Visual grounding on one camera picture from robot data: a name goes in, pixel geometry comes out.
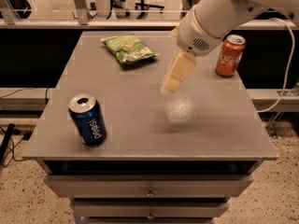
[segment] drawer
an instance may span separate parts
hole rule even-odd
[[[62,198],[237,197],[251,175],[48,175],[44,182]]]
[[[72,201],[71,208],[80,217],[139,217],[155,218],[199,218],[220,217],[228,203],[205,202],[197,199],[107,199]]]
[[[89,224],[214,224],[212,218],[87,218]]]

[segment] drawer knob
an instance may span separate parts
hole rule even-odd
[[[153,219],[155,219],[155,216],[151,212],[149,212],[147,219],[153,220]]]
[[[152,190],[149,189],[149,192],[147,193],[147,197],[148,197],[148,198],[152,198],[152,197],[154,197],[154,196],[155,196],[155,193],[153,193]]]

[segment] white cable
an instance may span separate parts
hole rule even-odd
[[[258,110],[257,112],[258,113],[263,113],[263,112],[267,112],[269,110],[271,110],[272,108],[274,108],[281,100],[283,94],[284,94],[284,91],[286,89],[286,86],[287,86],[287,80],[288,80],[288,75],[289,75],[289,68],[290,68],[290,65],[291,65],[291,61],[292,61],[292,55],[293,55],[293,52],[294,52],[294,49],[295,49],[295,38],[294,38],[294,35],[293,35],[293,32],[292,32],[292,29],[291,27],[285,22],[283,21],[282,19],[271,19],[272,21],[280,21],[282,22],[289,30],[290,32],[290,35],[291,35],[291,38],[292,38],[292,49],[291,49],[291,53],[290,53],[290,57],[289,57],[289,60],[288,60],[288,64],[287,64],[287,68],[286,68],[286,72],[285,72],[285,75],[284,75],[284,83],[283,83],[283,88],[282,88],[282,91],[281,91],[281,94],[279,96],[279,98],[277,99],[277,101],[270,107],[264,109],[264,110]]]

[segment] green chip bag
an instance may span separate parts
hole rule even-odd
[[[112,36],[101,41],[121,64],[136,63],[155,56],[155,53],[135,35]]]

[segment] can top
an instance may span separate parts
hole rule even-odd
[[[91,110],[95,102],[95,98],[89,93],[81,93],[71,99],[68,107],[75,113],[84,113]]]
[[[228,35],[226,39],[234,45],[243,45],[246,42],[245,38],[241,35]]]

